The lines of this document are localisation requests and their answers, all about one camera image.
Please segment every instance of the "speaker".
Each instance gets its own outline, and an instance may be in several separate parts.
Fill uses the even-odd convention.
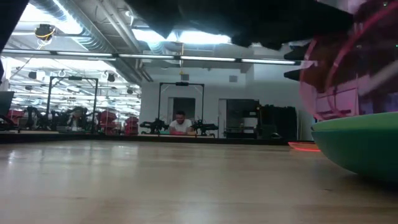
[[[37,72],[29,72],[28,77],[31,79],[36,79],[37,78]]]

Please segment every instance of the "man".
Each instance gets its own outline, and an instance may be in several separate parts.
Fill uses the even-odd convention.
[[[185,119],[184,111],[175,114],[175,121],[170,123],[170,134],[188,134],[192,132],[192,122]]]

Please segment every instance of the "wooden floor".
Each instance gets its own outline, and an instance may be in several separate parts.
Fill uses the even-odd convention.
[[[281,146],[0,145],[1,224],[397,223],[393,187]]]

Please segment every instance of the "red light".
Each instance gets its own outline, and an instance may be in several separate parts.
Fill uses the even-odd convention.
[[[302,152],[320,152],[318,146],[313,142],[288,142],[289,146]]]
[[[298,147],[295,147],[294,149],[297,151],[302,151],[302,152],[320,152],[321,151],[319,149],[304,149],[304,148],[298,148]]]

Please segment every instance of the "white t-shirt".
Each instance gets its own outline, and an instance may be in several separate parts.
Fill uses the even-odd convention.
[[[178,124],[177,121],[172,121],[170,123],[171,128],[175,128],[176,131],[180,131],[183,133],[187,132],[187,129],[192,126],[192,122],[188,119],[185,119],[184,123]]]

